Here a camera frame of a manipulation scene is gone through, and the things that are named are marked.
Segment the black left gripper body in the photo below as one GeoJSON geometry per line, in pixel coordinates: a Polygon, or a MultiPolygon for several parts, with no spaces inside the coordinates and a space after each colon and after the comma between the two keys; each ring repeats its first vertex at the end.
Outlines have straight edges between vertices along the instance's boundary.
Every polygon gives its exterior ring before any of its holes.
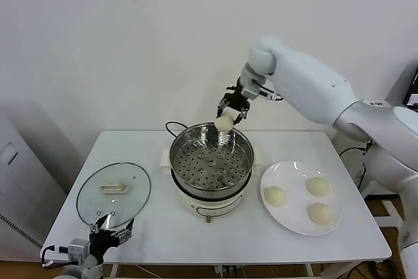
{"type": "Polygon", "coordinates": [[[120,234],[123,231],[111,231],[100,229],[89,234],[89,254],[97,261],[104,261],[104,255],[110,248],[117,248],[120,245],[120,234]]]}

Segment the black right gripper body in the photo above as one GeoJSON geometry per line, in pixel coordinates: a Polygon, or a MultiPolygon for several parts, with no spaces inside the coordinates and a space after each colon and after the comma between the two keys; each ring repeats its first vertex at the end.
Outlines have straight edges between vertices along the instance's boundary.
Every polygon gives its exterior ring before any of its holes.
{"type": "Polygon", "coordinates": [[[228,86],[226,90],[231,91],[231,93],[226,93],[227,106],[229,108],[234,110],[249,110],[250,104],[248,98],[242,95],[242,85],[239,78],[234,86],[228,86]]]}

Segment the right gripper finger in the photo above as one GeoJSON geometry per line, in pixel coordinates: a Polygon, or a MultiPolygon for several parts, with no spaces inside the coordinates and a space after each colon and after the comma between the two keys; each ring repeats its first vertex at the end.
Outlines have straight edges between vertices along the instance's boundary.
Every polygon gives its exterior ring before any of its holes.
{"type": "Polygon", "coordinates": [[[242,120],[245,120],[247,118],[248,109],[247,108],[241,108],[238,116],[234,119],[233,125],[238,125],[242,120]]]}
{"type": "Polygon", "coordinates": [[[232,94],[225,94],[222,97],[221,101],[219,102],[217,106],[217,112],[216,112],[217,117],[220,117],[223,111],[225,110],[225,108],[229,106],[232,96],[233,96],[232,94]]]}

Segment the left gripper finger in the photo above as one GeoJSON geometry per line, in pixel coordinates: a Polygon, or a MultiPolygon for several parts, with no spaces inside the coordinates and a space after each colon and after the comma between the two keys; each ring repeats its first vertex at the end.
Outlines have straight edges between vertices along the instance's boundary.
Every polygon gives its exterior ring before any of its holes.
{"type": "Polygon", "coordinates": [[[100,228],[108,220],[109,217],[110,217],[110,214],[105,214],[104,216],[100,217],[95,223],[91,223],[89,225],[89,232],[98,233],[100,228]]]}
{"type": "Polygon", "coordinates": [[[132,232],[133,232],[133,224],[135,219],[132,218],[128,224],[125,226],[124,229],[121,229],[119,231],[115,231],[112,236],[116,238],[131,238],[132,232]]]}

